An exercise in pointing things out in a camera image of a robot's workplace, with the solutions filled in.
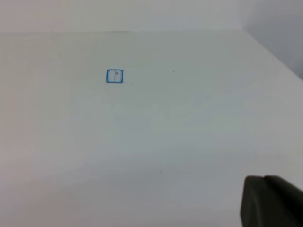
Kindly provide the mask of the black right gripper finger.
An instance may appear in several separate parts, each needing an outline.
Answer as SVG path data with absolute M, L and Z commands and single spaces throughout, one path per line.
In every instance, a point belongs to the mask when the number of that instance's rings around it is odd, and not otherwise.
M 279 176 L 247 176 L 240 217 L 243 227 L 301 227 L 303 192 Z

